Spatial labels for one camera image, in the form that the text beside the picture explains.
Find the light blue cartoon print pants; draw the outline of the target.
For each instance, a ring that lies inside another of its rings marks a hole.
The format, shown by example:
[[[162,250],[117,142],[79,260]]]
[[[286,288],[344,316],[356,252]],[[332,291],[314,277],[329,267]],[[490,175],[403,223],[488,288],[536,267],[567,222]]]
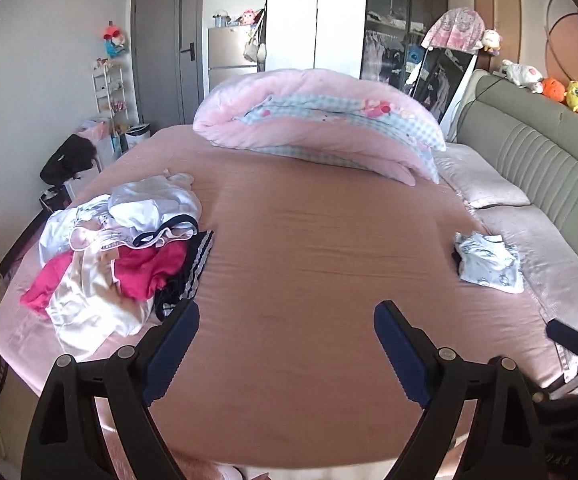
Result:
[[[459,258],[461,281],[507,294],[524,292],[519,252],[516,247],[508,246],[502,235],[456,233],[454,250]]]

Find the cream pink garment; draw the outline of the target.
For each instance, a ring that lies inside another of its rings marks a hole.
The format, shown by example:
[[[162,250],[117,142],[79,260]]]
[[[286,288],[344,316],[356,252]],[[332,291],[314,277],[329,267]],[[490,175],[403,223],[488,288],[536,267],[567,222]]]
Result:
[[[116,263],[132,257],[144,264],[155,248],[135,249],[111,240],[92,222],[71,234],[72,260],[53,292],[46,312],[62,349],[83,360],[109,337],[134,336],[147,323],[152,299],[135,299],[121,292]]]

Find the navy blue striped socks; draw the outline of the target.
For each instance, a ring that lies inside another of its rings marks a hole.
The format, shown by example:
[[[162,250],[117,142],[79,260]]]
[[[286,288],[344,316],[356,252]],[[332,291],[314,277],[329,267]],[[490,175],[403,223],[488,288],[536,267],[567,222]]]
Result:
[[[454,263],[455,263],[457,274],[460,274],[460,273],[461,273],[461,269],[462,269],[462,258],[461,258],[461,256],[460,256],[460,253],[457,252],[456,249],[454,249],[453,252],[452,252],[452,259],[453,259],[453,261],[454,261]]]

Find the green padded headboard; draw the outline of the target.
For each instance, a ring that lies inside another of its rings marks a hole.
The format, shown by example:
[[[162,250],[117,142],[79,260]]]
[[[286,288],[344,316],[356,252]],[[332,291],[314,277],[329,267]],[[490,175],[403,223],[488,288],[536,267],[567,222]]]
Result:
[[[578,114],[476,70],[450,137],[521,188],[578,255]]]

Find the magenta pink garment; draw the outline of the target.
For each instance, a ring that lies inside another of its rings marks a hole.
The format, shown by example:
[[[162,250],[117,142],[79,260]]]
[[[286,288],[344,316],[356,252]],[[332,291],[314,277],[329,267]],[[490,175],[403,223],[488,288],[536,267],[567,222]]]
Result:
[[[162,288],[185,261],[187,240],[177,240],[162,247],[132,249],[126,246],[112,249],[112,281],[118,283],[120,292],[135,300],[147,300]],[[82,252],[67,250],[53,257],[42,267],[31,286],[21,295],[20,302],[30,310],[45,314],[50,298],[66,275],[74,256]]]

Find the navy white striped garment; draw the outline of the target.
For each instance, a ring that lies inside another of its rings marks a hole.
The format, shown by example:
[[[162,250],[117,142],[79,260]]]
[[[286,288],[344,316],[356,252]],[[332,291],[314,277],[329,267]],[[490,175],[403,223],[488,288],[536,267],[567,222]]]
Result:
[[[214,241],[215,232],[211,230],[199,232],[187,240],[182,266],[153,297],[153,310],[159,321],[167,318],[180,301],[195,298]]]

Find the pink bed sheet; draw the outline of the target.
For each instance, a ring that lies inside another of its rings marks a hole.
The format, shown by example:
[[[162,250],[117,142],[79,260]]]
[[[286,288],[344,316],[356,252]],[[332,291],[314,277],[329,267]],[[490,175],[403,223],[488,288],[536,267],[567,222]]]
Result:
[[[460,281],[453,190],[368,171],[222,150],[187,126],[132,148],[79,195],[190,174],[214,245],[200,327],[151,414],[171,453],[268,468],[394,460],[417,424],[374,332],[390,299],[464,359],[509,356],[540,384],[562,372],[534,298]]]

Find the white grey hooded jacket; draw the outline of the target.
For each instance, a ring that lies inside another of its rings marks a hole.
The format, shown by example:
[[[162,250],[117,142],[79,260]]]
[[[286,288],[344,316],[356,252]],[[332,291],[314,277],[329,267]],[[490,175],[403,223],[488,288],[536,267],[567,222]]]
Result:
[[[160,174],[116,186],[111,193],[59,210],[39,240],[42,266],[72,250],[161,247],[199,232],[201,203],[189,174]]]

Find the black bag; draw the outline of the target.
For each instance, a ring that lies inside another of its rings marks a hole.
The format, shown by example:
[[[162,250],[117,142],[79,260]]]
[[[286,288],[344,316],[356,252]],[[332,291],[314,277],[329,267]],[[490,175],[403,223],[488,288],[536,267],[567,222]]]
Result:
[[[90,140],[73,133],[50,156],[40,172],[40,179],[49,186],[63,185],[80,172],[92,169],[96,155]]]

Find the pink hanging child jacket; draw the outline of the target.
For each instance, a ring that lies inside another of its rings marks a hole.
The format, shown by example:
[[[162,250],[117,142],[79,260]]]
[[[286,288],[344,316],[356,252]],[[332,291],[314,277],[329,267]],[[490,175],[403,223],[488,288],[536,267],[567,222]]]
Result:
[[[427,31],[421,47],[456,50],[475,54],[483,48],[485,23],[481,15],[470,8],[454,8],[442,14]]]

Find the pink folded quilt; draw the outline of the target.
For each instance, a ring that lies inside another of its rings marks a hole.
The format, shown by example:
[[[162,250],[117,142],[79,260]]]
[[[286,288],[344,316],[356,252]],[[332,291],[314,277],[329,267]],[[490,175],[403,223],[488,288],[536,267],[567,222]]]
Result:
[[[413,186],[438,183],[438,121],[389,84],[333,70],[271,70],[215,87],[193,131],[220,148],[362,168]]]

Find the white shelf rack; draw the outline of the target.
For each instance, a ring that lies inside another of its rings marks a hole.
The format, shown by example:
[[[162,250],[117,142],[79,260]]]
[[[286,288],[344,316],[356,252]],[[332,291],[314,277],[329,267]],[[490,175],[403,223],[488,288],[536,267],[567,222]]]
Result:
[[[92,85],[97,112],[115,122],[119,115],[129,119],[123,68],[111,58],[99,58],[92,65]]]

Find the white wardrobe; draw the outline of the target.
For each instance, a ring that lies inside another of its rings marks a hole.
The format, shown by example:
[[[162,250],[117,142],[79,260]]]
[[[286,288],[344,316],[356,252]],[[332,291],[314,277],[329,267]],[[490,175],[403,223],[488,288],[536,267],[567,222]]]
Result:
[[[267,0],[267,70],[361,73],[366,0]]]

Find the silver refrigerator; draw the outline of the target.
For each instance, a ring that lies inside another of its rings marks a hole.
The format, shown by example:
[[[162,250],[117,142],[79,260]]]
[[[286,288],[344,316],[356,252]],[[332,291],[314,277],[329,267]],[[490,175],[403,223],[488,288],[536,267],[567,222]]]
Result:
[[[259,42],[260,33],[250,26],[210,28],[209,89],[213,90],[229,78],[263,72]]]

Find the grey door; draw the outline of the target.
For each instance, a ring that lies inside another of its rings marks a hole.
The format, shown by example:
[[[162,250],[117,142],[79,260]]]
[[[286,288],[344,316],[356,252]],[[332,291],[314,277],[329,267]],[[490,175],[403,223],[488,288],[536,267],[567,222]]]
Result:
[[[131,0],[138,119],[153,132],[189,125],[203,99],[202,0]]]

